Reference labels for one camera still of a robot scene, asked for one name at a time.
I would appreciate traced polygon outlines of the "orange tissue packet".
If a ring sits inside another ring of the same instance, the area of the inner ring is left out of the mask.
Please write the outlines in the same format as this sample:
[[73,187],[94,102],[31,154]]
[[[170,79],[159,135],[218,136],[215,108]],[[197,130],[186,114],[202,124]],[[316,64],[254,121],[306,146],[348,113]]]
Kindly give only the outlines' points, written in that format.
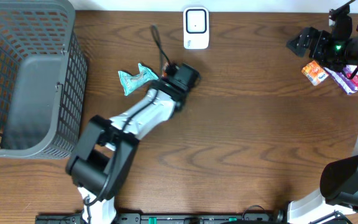
[[316,61],[312,61],[305,65],[301,72],[314,86],[319,85],[329,76]]

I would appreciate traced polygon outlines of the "purple pad package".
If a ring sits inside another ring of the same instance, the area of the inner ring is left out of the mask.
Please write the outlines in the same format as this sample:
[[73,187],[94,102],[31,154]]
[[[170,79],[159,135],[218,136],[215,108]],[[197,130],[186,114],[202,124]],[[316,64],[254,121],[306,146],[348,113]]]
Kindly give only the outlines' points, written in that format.
[[328,75],[347,95],[352,95],[353,93],[358,92],[358,72],[353,77],[353,79],[349,79],[355,69],[355,65],[347,65],[343,69],[345,75],[343,75],[342,73],[334,72],[328,68],[324,68],[324,71],[328,73]]

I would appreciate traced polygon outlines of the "red orange snack wrapper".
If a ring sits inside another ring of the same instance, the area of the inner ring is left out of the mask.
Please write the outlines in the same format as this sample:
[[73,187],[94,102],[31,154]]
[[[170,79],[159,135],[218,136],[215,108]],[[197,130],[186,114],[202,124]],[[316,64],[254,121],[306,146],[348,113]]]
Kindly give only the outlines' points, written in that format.
[[176,71],[176,65],[174,63],[165,62],[162,66],[162,78],[167,78],[170,75],[173,75]]

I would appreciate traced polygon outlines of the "teal wipes packet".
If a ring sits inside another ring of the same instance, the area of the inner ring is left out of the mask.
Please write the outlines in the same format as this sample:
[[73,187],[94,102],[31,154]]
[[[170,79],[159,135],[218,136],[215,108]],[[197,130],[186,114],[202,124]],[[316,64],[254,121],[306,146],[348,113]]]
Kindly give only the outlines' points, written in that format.
[[138,63],[138,69],[139,73],[137,75],[131,75],[122,70],[118,71],[119,80],[125,96],[129,96],[133,91],[147,82],[159,79],[159,76],[152,69],[142,63]]

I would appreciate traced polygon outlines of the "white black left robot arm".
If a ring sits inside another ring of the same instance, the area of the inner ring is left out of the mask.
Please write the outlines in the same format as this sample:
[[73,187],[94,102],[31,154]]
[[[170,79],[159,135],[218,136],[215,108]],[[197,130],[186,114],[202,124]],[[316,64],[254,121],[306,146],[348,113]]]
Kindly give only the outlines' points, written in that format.
[[127,179],[140,140],[180,110],[193,87],[183,80],[155,80],[126,112],[90,119],[65,168],[83,197],[83,223],[114,220],[114,198]]

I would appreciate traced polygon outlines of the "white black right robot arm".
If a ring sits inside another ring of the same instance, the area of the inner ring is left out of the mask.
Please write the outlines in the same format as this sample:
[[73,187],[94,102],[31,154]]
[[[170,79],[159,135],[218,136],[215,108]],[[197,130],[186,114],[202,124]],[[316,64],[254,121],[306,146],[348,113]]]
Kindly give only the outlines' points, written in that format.
[[[329,12],[331,31],[305,27],[287,42],[296,56],[308,54],[318,65],[344,73],[348,65],[358,76],[358,24],[349,16],[345,3]],[[358,131],[350,157],[330,162],[323,169],[319,187],[307,196],[288,203],[276,218],[278,223],[349,223],[348,215],[358,213]]]

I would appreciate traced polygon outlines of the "white barcode scanner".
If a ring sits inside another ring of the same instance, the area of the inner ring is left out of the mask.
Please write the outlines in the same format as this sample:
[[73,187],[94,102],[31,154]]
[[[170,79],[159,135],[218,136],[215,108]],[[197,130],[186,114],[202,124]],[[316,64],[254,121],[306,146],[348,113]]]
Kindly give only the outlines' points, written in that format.
[[183,11],[183,46],[203,50],[209,46],[209,11],[205,7],[188,7]]

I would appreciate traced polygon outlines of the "grey plastic basket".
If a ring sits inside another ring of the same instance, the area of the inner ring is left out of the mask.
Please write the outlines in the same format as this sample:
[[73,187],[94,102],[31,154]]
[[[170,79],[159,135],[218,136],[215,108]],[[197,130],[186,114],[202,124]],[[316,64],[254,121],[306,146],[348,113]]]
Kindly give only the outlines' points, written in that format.
[[68,1],[0,1],[0,157],[73,151],[88,71],[75,16]]

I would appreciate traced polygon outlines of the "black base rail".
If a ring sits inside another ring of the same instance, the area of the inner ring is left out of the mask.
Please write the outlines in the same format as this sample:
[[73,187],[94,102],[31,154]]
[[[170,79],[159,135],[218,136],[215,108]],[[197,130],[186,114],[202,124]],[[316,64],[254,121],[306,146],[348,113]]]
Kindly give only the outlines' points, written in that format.
[[[37,215],[35,224],[85,224],[80,213],[72,215]],[[220,224],[220,223],[284,223],[276,221],[265,213],[241,215],[141,215],[119,214],[112,224]]]

